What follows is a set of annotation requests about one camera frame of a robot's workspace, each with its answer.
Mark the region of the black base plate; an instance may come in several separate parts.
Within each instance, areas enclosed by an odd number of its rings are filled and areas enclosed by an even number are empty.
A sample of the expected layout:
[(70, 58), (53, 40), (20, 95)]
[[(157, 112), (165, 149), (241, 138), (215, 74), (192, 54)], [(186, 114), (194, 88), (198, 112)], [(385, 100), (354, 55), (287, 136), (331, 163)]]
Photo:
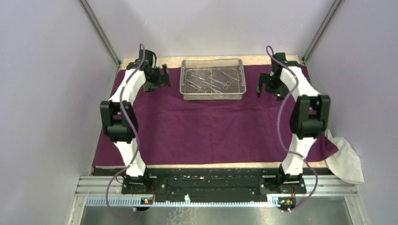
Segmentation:
[(305, 168), (300, 181), (282, 181), (278, 168), (148, 168), (143, 176), (133, 178), (120, 168), (95, 167), (93, 176), (113, 176), (122, 186), (121, 193), (154, 197), (157, 203), (245, 203), (265, 202), (267, 195), (305, 195), (314, 188), (304, 176), (314, 177)]

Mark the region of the surgical clamp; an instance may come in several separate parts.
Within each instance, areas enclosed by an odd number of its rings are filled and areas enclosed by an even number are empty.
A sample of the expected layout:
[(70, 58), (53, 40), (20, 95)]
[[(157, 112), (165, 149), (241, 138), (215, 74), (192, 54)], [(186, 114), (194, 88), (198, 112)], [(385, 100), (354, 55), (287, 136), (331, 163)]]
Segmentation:
[(219, 71), (231, 80), (231, 85), (232, 86), (235, 86), (236, 84), (238, 84), (238, 79), (237, 78), (234, 78), (234, 77), (230, 76), (229, 74), (225, 73), (222, 70), (219, 70)]

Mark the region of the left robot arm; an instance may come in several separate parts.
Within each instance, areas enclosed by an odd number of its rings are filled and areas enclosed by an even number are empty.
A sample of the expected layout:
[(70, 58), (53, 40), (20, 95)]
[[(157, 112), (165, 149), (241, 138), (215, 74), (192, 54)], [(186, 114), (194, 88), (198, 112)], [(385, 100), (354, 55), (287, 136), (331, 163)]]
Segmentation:
[(159, 66), (156, 54), (141, 47), (138, 58), (126, 67), (115, 93), (100, 103), (103, 132), (117, 147), (125, 163), (121, 173), (123, 183), (132, 185), (140, 194), (149, 191), (151, 182), (139, 152), (138, 120), (133, 103), (140, 90), (152, 92), (164, 86), (171, 86), (168, 66)]

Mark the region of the metal mesh instrument tray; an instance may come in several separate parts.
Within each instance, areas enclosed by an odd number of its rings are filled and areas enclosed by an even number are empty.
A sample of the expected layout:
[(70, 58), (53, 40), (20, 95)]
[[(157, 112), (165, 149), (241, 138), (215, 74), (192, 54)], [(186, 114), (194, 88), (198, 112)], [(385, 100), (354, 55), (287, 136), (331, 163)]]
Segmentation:
[(241, 59), (182, 61), (180, 93), (184, 100), (239, 100), (246, 90)]

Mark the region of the surgical scissors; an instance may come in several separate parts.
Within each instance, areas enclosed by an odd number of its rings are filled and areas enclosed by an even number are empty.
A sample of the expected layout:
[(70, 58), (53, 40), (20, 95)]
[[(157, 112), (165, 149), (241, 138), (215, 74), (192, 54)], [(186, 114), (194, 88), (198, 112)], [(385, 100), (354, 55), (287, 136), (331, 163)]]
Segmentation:
[(191, 88), (195, 89), (197, 93), (206, 93), (207, 92), (207, 88), (199, 86), (198, 84), (196, 84), (190, 80), (186, 80), (185, 84), (187, 84)]

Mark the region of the white crumpled cloth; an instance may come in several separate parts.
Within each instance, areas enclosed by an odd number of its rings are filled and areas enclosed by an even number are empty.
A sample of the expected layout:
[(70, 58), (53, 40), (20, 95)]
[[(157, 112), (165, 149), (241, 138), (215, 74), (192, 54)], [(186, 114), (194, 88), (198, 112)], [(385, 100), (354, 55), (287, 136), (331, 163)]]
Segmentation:
[(326, 129), (325, 136), (337, 147), (337, 152), (325, 159), (327, 167), (347, 183), (364, 184), (361, 159), (350, 143), (343, 137), (334, 137), (329, 129)]

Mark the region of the maroon wrap cloth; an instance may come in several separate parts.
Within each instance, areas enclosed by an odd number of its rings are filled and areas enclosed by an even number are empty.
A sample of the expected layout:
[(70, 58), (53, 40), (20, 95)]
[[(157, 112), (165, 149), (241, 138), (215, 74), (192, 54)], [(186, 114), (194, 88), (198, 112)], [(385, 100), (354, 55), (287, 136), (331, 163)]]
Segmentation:
[(148, 165), (281, 162), (289, 147), (294, 100), (277, 116), (281, 102), (267, 92), (257, 96), (267, 65), (245, 66), (247, 91), (240, 100), (186, 101), (179, 90), (180, 69), (171, 68), (170, 87), (140, 90), (133, 104), (139, 149)]

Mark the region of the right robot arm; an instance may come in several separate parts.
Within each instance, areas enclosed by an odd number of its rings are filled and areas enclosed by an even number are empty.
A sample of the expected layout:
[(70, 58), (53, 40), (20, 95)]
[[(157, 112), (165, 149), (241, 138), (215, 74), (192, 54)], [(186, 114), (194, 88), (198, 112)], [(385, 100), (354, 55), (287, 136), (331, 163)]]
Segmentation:
[(310, 148), (328, 125), (331, 99), (320, 94), (306, 79), (298, 62), (288, 61), (285, 53), (267, 52), (271, 58), (271, 73), (261, 73), (256, 90), (273, 94), (281, 100), (277, 125), (280, 125), (283, 108), (289, 97), (295, 104), (290, 116), (289, 126), (292, 139), (286, 158), (280, 164), (279, 172), (272, 184), (281, 193), (288, 193), (294, 187), (302, 187), (303, 164)]

